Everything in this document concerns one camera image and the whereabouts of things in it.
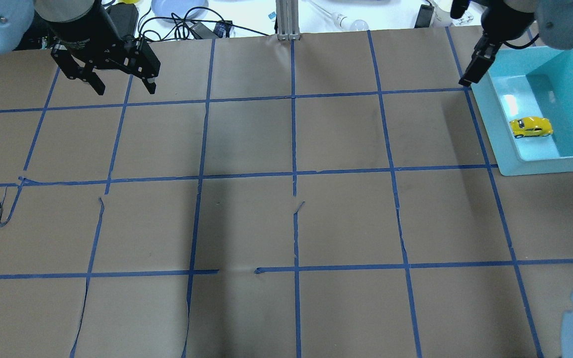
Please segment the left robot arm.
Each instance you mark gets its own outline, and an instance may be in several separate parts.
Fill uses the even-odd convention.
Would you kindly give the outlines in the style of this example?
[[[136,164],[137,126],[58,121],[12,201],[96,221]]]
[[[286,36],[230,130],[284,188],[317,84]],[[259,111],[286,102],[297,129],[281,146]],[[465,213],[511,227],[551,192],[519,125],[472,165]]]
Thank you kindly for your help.
[[[21,43],[34,19],[55,38],[51,50],[62,73],[89,84],[98,95],[105,84],[97,70],[119,70],[139,78],[154,94],[161,61],[136,29],[137,8],[100,0],[0,0],[0,55]]]

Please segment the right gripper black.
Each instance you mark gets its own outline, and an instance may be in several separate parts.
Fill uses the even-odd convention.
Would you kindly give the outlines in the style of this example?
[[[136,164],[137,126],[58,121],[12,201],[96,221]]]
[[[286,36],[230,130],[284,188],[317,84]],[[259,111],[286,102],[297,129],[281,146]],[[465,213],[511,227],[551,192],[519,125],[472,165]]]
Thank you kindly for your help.
[[[475,45],[471,61],[459,79],[459,84],[469,88],[478,84],[495,62],[504,42],[522,36],[534,23],[534,0],[454,0],[451,18],[459,19],[471,3],[484,6],[480,19],[482,36]]]

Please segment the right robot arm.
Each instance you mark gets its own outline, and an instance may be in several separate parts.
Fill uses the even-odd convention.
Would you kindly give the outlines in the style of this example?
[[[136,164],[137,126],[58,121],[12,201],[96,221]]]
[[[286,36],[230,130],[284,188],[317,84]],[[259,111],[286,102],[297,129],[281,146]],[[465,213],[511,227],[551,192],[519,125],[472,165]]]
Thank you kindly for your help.
[[[573,0],[491,0],[459,83],[500,173],[573,172]]]

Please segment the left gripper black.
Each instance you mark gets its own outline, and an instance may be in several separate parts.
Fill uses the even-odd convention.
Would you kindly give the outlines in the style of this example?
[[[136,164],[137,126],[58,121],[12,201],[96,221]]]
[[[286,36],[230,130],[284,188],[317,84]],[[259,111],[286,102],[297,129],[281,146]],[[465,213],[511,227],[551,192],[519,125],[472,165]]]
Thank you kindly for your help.
[[[146,39],[133,39],[136,5],[39,0],[38,14],[57,38],[51,57],[68,79],[82,80],[104,95],[105,84],[94,68],[119,70],[138,77],[148,93],[155,94],[161,61]]]

